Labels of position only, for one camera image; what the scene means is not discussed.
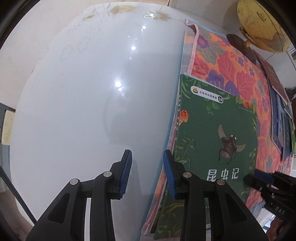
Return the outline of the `green insect book 02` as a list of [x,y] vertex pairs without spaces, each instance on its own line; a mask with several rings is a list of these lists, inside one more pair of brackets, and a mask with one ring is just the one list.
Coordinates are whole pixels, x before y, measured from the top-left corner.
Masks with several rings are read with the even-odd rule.
[[255,170],[256,105],[230,90],[180,75],[172,154],[186,171],[214,182],[225,180],[246,202],[243,182]]

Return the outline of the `dark red fairy tale book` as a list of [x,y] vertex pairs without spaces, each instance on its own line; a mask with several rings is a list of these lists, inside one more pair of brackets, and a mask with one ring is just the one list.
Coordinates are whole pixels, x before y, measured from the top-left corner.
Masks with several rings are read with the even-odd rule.
[[255,53],[259,63],[261,64],[262,68],[264,69],[266,76],[269,80],[269,83],[271,84],[271,87],[281,97],[283,102],[285,104],[288,104],[290,99],[288,98],[285,88],[281,84],[281,82],[276,74],[275,69],[267,61],[265,61],[255,50],[254,50],[254,53]]

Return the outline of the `dark green insect book far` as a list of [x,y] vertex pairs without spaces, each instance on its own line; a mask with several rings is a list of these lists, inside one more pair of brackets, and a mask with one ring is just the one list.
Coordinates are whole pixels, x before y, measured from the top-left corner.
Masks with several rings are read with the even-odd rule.
[[295,154],[295,124],[293,122],[293,114],[292,114],[292,106],[291,104],[287,104],[285,106],[285,112],[287,113],[288,116],[288,123],[290,127],[290,142],[291,142],[291,150],[292,150],[292,155]]

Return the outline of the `light blue cartoon book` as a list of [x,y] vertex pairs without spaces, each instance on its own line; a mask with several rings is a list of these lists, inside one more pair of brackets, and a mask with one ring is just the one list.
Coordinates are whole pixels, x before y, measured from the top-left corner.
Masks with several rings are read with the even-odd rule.
[[291,154],[291,144],[290,144],[290,124],[289,117],[286,111],[281,105],[281,115],[282,115],[282,126],[283,126],[283,152],[282,160],[285,161]]

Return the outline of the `large blue book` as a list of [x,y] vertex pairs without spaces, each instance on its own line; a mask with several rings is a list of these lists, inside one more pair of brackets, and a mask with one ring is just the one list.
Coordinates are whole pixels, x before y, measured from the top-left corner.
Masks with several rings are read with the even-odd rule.
[[275,90],[269,85],[269,96],[271,104],[271,140],[282,154],[283,147],[278,138],[278,104]]

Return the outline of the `floral orange table mat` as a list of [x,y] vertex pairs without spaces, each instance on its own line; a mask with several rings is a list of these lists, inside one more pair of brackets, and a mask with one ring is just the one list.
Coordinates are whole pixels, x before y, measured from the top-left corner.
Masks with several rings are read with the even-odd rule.
[[[234,48],[225,35],[208,29],[193,21],[185,20],[185,35],[180,75],[209,82],[216,87],[230,90],[243,100],[256,105],[257,114],[257,156],[255,169],[264,172],[289,174],[293,155],[283,161],[282,154],[271,140],[271,104],[269,80],[258,60],[251,62],[238,49]],[[172,152],[175,117],[179,95],[177,88],[176,107],[167,148]],[[283,147],[283,126],[280,96],[276,93],[278,107],[278,138]],[[263,200],[259,192],[250,188],[247,207],[255,210]]]

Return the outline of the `antique yellow globe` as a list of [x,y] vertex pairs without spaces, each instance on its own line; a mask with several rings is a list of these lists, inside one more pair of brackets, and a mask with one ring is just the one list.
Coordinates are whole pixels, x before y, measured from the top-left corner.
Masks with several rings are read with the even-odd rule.
[[273,54],[285,53],[291,42],[280,24],[258,1],[239,1],[237,15],[240,22],[239,31],[245,38],[228,34],[229,43],[238,49],[251,62],[258,59],[251,45]]

